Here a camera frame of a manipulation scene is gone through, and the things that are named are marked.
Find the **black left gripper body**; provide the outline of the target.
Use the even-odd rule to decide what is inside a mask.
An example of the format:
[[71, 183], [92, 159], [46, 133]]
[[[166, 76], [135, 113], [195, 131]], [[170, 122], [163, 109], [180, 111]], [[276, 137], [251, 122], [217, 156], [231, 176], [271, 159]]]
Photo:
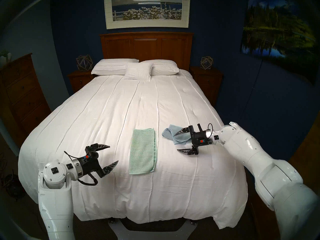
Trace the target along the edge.
[[87, 155], [79, 158], [79, 163], [82, 168], [82, 176], [91, 172], [96, 172], [100, 178], [103, 178], [103, 170], [98, 161], [98, 153], [87, 153]]

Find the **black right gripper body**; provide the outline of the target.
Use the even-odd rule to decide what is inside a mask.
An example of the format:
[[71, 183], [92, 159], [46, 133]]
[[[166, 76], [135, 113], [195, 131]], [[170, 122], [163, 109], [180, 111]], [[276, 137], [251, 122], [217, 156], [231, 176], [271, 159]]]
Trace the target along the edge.
[[195, 132], [192, 125], [189, 126], [191, 136], [191, 143], [193, 146], [206, 146], [211, 143], [212, 129], [203, 130], [201, 125], [198, 124], [199, 132]]

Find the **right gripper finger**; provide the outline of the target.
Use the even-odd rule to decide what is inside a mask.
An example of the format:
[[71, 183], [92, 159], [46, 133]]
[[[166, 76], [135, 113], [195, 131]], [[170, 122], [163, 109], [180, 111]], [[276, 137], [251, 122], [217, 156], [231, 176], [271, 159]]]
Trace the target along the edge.
[[188, 137], [191, 137], [190, 134], [190, 127], [186, 127], [186, 128], [182, 128], [180, 131], [178, 131], [174, 136], [178, 136], [178, 135], [185, 135]]
[[191, 148], [185, 148], [185, 149], [177, 149], [178, 152], [183, 153], [184, 155], [198, 155], [198, 147], [192, 146]]

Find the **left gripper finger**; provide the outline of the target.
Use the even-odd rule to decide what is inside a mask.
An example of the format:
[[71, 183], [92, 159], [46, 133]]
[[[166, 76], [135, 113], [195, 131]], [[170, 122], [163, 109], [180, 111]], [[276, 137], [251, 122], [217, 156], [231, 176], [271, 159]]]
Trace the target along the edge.
[[110, 148], [110, 146], [105, 145], [105, 144], [95, 143], [95, 144], [92, 144], [92, 145], [90, 145], [90, 146], [86, 146], [85, 152], [86, 152], [86, 153], [89, 153], [89, 152], [97, 152], [97, 151], [104, 150], [104, 149], [107, 149], [107, 148]]
[[118, 161], [115, 161], [115, 162], [111, 163], [110, 165], [102, 168], [101, 178], [103, 178], [106, 175], [110, 174], [113, 171], [113, 169], [116, 167], [117, 164], [118, 164]]

